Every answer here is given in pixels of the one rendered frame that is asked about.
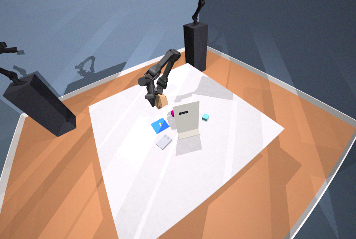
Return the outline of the small teal block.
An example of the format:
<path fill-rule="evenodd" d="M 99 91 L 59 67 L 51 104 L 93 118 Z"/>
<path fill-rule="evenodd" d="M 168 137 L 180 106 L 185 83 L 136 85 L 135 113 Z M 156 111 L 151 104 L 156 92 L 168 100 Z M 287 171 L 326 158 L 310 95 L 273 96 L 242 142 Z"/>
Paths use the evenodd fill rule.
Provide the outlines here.
<path fill-rule="evenodd" d="M 208 115 L 208 114 L 204 114 L 204 115 L 203 115 L 203 117 L 202 117 L 202 120 L 207 121 L 207 120 L 208 120 L 208 118 L 209 118 L 209 115 Z"/>

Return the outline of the blue square mat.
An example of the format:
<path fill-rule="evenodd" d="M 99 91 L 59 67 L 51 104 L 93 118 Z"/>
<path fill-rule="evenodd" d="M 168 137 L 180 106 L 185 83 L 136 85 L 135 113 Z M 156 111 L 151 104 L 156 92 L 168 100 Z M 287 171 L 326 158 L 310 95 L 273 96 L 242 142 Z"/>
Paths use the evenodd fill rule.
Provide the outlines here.
<path fill-rule="evenodd" d="M 161 126 L 159 125 L 159 123 L 161 123 Z M 158 133 L 162 132 L 163 130 L 169 128 L 169 125 L 166 123 L 164 118 L 161 118 L 161 119 L 157 120 L 156 122 L 152 123 L 151 126 L 154 129 L 154 131 L 156 132 L 156 134 L 158 134 Z"/>

